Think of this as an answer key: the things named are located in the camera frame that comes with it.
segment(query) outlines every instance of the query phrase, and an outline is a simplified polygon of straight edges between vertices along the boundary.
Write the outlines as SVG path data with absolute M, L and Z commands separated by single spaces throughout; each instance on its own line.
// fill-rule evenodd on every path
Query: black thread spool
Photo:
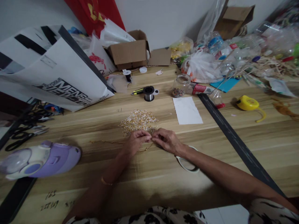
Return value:
M 131 71 L 130 70 L 123 70 L 123 74 L 126 76 L 127 83 L 131 83 Z
M 144 100 L 147 102 L 153 101 L 155 96 L 153 95 L 155 89 L 152 86 L 147 86 L 143 89 Z

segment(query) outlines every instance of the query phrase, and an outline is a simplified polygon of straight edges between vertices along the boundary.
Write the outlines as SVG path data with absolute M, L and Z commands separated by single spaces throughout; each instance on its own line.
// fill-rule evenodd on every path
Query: blue paper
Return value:
M 211 83 L 210 85 L 217 88 L 222 83 L 222 81 Z M 223 92 L 228 92 L 232 87 L 234 87 L 235 84 L 238 83 L 238 81 L 240 81 L 240 79 L 235 79 L 235 78 L 228 79 L 218 89 Z

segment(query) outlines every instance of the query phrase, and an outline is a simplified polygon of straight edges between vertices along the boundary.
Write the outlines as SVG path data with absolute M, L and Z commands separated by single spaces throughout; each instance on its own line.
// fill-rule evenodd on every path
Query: purple kettle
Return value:
M 10 154 L 0 163 L 0 171 L 10 180 L 26 176 L 48 177 L 69 171 L 80 158 L 81 151 L 75 146 L 44 141 Z

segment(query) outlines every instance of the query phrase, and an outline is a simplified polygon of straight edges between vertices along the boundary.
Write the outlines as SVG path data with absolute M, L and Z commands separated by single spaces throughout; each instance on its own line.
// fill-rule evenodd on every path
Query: white wall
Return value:
M 85 31 L 63 0 L 0 0 L 0 41 L 30 26 L 61 24 Z M 0 80 L 0 91 L 27 101 L 31 96 L 20 95 L 23 87 Z
M 249 32 L 285 0 L 229 0 L 229 6 L 252 6 L 254 19 Z M 127 31 L 140 29 L 150 49 L 168 47 L 182 36 L 196 40 L 213 0 L 115 0 Z

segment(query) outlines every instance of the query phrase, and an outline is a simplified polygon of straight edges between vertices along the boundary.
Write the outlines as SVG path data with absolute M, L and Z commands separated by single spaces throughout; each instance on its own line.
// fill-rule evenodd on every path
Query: red bottle cap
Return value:
M 282 62 L 291 61 L 291 60 L 293 60 L 293 59 L 294 59 L 294 56 L 290 56 L 290 57 L 287 57 L 287 58 L 283 59 Z
M 220 109 L 220 108 L 222 108 L 222 107 L 225 107 L 225 103 L 220 103 L 220 104 L 217 104 L 217 105 L 216 105 L 216 108 L 217 108 L 217 109 Z

